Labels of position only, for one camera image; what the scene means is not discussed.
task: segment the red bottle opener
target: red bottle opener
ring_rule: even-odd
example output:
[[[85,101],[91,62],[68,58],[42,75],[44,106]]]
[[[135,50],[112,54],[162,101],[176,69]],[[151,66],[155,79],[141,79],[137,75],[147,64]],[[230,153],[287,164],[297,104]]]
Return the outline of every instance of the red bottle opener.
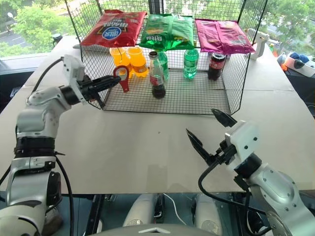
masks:
[[[119,65],[114,69],[114,76],[119,76],[122,80],[120,80],[120,85],[122,86],[124,92],[129,91],[128,86],[128,78],[129,78],[129,70],[128,67],[124,65]]]

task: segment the green soda bottle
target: green soda bottle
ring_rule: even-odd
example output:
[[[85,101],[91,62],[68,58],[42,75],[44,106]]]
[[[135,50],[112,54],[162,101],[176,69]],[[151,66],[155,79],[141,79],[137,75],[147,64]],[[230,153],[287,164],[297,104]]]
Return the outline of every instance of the green soda bottle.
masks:
[[[197,49],[186,50],[184,54],[184,78],[193,79],[197,72],[199,53]]]
[[[158,60],[163,69],[164,79],[168,80],[168,64],[167,64],[167,55],[165,52],[158,52]]]

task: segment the metal wire rack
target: metal wire rack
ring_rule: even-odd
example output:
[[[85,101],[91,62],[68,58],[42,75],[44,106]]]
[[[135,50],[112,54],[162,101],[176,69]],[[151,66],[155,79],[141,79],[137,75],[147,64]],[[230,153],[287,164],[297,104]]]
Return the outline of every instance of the metal wire rack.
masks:
[[[81,42],[99,20],[105,9],[119,9],[124,12],[147,11],[148,14],[192,15],[193,18],[237,21],[241,29],[254,43],[256,33],[248,34],[247,29],[258,30],[267,0],[90,0],[78,6],[65,0],[75,32]],[[137,43],[146,25],[142,25]],[[167,51],[169,79],[165,82],[166,96],[155,99],[152,96],[148,78],[129,79],[128,93],[123,93],[117,85],[100,92],[104,101],[103,110],[126,112],[149,112],[170,114],[211,115],[217,108],[233,114],[240,109],[249,55],[228,55],[222,76],[217,81],[209,81],[207,70],[210,55],[200,53],[198,36],[194,26],[194,40],[199,50],[197,74],[193,80],[183,77],[183,50]],[[143,48],[147,63],[151,49]],[[101,46],[81,47],[81,59],[86,66],[86,74],[96,79],[112,74],[115,68],[109,49]],[[91,105],[101,109],[96,101]]]

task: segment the pink chip bag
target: pink chip bag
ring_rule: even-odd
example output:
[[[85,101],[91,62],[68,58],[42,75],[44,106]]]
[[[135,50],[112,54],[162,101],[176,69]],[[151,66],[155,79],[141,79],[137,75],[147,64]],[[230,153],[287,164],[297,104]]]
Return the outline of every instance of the pink chip bag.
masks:
[[[201,52],[234,53],[255,52],[244,32],[235,21],[196,19]]]

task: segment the white table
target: white table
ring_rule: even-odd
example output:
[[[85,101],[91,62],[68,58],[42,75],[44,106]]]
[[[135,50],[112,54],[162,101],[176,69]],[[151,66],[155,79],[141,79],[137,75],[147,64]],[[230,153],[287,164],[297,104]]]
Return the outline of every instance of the white table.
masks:
[[[51,62],[65,53],[80,55],[71,47],[75,43],[65,37],[0,115],[0,173],[14,156],[14,127],[25,99]],[[60,63],[41,88],[65,83]],[[259,125],[255,153],[264,162],[290,175],[301,190],[315,189],[314,119],[268,48],[250,61],[241,109],[234,117]],[[197,181],[206,164],[191,146],[186,127],[211,153],[224,139],[225,128],[213,116],[106,112],[78,104],[61,116],[56,150],[66,153],[60,159],[73,193],[199,192]],[[234,176],[219,166],[207,176],[205,188],[240,191]],[[67,192],[65,183],[62,191]]]

